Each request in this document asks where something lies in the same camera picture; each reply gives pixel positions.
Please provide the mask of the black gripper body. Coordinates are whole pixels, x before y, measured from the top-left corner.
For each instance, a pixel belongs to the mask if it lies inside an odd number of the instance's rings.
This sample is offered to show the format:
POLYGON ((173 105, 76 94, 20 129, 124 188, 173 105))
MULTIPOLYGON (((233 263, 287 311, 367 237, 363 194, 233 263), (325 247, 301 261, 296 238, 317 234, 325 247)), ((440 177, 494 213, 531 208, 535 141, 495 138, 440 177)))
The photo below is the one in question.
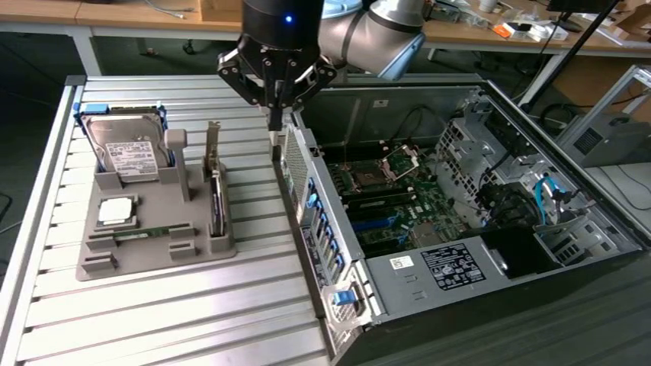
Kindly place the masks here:
POLYGON ((321 1, 244 1, 237 61, 263 86, 249 79, 236 87, 251 103, 301 103, 323 87, 319 72, 321 1))

